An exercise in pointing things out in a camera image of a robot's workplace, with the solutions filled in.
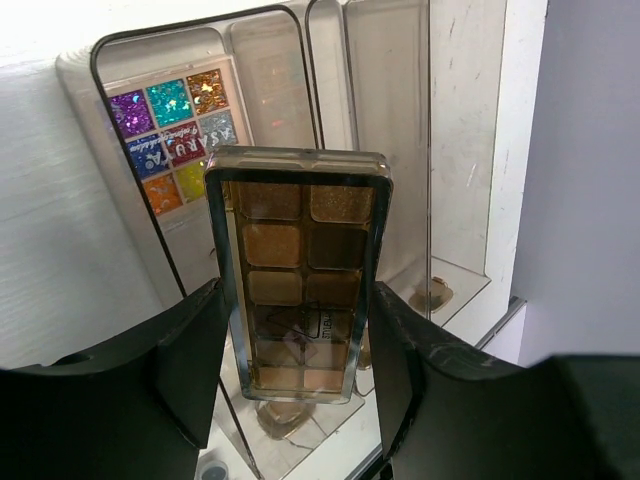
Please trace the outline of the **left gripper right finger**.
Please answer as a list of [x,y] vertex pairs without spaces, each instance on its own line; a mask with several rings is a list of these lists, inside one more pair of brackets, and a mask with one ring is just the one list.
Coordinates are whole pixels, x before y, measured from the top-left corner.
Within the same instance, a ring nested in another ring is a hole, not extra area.
[[386,284],[369,332],[384,457],[397,479],[635,479],[639,360],[500,360],[422,318]]

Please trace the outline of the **gold brown eyeshadow palette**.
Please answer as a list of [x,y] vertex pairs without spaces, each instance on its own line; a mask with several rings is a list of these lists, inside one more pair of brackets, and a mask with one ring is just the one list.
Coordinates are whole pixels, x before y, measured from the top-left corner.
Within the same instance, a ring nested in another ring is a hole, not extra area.
[[222,146],[204,183],[242,394],[347,402],[392,197],[386,159]]

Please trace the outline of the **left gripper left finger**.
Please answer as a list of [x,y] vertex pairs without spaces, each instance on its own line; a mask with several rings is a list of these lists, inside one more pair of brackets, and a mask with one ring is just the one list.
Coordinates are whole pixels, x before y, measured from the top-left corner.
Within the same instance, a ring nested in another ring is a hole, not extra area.
[[1,374],[5,479],[191,479],[207,446],[228,325],[213,279],[48,365]]

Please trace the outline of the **glitter colour eyeshadow palette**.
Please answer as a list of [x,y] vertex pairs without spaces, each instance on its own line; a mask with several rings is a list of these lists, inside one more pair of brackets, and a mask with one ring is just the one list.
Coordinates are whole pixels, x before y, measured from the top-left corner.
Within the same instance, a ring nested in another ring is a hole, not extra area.
[[102,59],[97,69],[160,227],[169,231],[204,215],[211,153],[253,142],[235,59],[223,54],[158,66]]

